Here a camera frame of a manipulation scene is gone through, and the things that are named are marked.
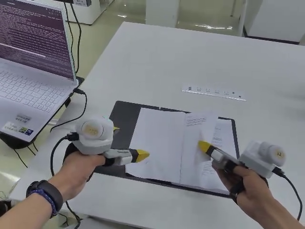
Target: outlet socket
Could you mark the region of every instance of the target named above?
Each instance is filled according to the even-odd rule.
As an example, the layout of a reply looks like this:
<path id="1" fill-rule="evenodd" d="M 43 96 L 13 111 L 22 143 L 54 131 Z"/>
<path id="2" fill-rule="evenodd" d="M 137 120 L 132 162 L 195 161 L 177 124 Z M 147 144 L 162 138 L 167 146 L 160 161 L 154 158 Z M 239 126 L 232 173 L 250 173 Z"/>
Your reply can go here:
<path id="1" fill-rule="evenodd" d="M 243 93 L 235 90 L 224 90 L 220 88 L 211 88 L 211 87 L 201 87 L 196 85 L 186 84 L 182 87 L 183 92 L 194 93 L 194 94 L 203 94 L 209 96 L 216 96 L 227 99 L 234 99 L 238 101 L 247 101 Z"/>

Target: hand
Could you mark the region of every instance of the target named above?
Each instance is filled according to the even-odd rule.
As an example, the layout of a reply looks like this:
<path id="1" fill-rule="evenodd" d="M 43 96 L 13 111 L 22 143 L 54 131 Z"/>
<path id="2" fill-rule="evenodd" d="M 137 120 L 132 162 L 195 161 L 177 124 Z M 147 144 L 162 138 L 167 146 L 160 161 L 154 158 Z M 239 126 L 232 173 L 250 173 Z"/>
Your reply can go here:
<path id="1" fill-rule="evenodd" d="M 49 180 L 49 183 L 60 191 L 65 202 L 82 191 L 95 167 L 104 164 L 104 156 L 88 156 L 79 151 L 74 152 L 65 159 L 60 171 Z"/>
<path id="2" fill-rule="evenodd" d="M 259 213 L 264 207 L 273 202 L 273 198 L 267 184 L 252 170 L 237 166 L 234 173 L 229 175 L 221 169 L 213 167 L 224 186 L 230 189 L 237 183 L 238 178 L 242 177 L 245 191 L 237 196 L 238 206 L 252 219 L 257 221 Z"/>

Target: device label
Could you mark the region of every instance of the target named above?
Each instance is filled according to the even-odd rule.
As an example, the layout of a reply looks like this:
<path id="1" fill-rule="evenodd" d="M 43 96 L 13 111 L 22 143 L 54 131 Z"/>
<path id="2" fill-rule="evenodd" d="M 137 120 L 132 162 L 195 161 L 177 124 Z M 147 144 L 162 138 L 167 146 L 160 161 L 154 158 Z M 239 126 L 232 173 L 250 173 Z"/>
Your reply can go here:
<path id="1" fill-rule="evenodd" d="M 31 117 L 28 117 L 24 114 L 17 114 L 15 120 L 26 124 L 27 122 L 29 122 L 31 120 Z"/>
<path id="2" fill-rule="evenodd" d="M 33 130 L 23 127 L 21 125 L 12 123 L 12 122 L 7 122 L 3 127 L 2 130 L 5 131 L 13 131 L 13 132 L 20 132 L 22 134 L 30 136 L 33 133 Z"/>

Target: shiny floor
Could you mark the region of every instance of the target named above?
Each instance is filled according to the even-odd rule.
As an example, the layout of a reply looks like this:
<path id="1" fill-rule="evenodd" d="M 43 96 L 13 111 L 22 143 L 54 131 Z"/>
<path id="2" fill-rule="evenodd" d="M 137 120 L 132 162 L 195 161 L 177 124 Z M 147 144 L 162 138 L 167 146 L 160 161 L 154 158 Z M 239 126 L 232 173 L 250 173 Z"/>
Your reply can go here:
<path id="1" fill-rule="evenodd" d="M 241 10 L 241 0 L 237 0 L 234 16 L 230 16 L 234 0 L 181 0 L 179 17 L 176 27 L 188 30 L 215 32 L 236 35 Z M 86 77 L 96 63 L 107 44 L 123 21 L 145 23 L 145 0 L 115 0 L 97 21 L 92 25 L 81 25 L 82 38 L 80 49 L 80 71 L 78 76 Z M 78 36 L 78 27 L 71 24 L 74 37 Z M 50 131 L 46 127 L 38 136 L 35 144 L 39 147 L 44 143 Z M 17 150 L 28 165 L 34 155 L 29 149 Z M 17 154 L 0 141 L 0 198 L 8 195 L 12 186 L 19 180 L 25 166 Z M 55 218 L 44 227 L 58 228 Z"/>

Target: paper document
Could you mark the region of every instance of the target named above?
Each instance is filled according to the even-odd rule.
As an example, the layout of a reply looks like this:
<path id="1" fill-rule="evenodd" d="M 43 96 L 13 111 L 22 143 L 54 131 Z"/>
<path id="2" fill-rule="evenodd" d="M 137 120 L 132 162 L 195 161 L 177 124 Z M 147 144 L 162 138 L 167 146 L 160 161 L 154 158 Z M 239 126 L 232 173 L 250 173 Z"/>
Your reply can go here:
<path id="1" fill-rule="evenodd" d="M 236 149 L 231 120 L 217 120 L 215 133 L 211 143 L 212 145 L 220 148 L 221 150 L 236 158 Z M 202 187 L 206 190 L 213 190 L 218 193 L 229 193 L 225 186 L 222 184 L 215 170 L 212 168 L 211 161 L 203 163 L 199 187 Z"/>
<path id="2" fill-rule="evenodd" d="M 189 113 L 186 115 L 180 184 L 200 186 L 204 162 L 210 161 L 210 157 L 202 153 L 198 147 L 198 141 L 212 141 L 217 119 L 218 116 L 214 114 Z"/>
<path id="3" fill-rule="evenodd" d="M 183 174 L 185 179 L 195 177 L 199 184 L 197 174 L 202 171 L 201 164 L 210 158 L 200 152 L 198 141 L 203 137 L 212 141 L 217 117 L 214 113 L 185 114 L 142 108 L 130 148 L 143 149 L 150 156 L 140 163 L 126 165 L 126 172 L 173 183 L 180 183 Z"/>
<path id="4" fill-rule="evenodd" d="M 126 172 L 141 178 L 179 183 L 185 113 L 142 108 L 130 143 L 150 156 L 126 165 Z"/>

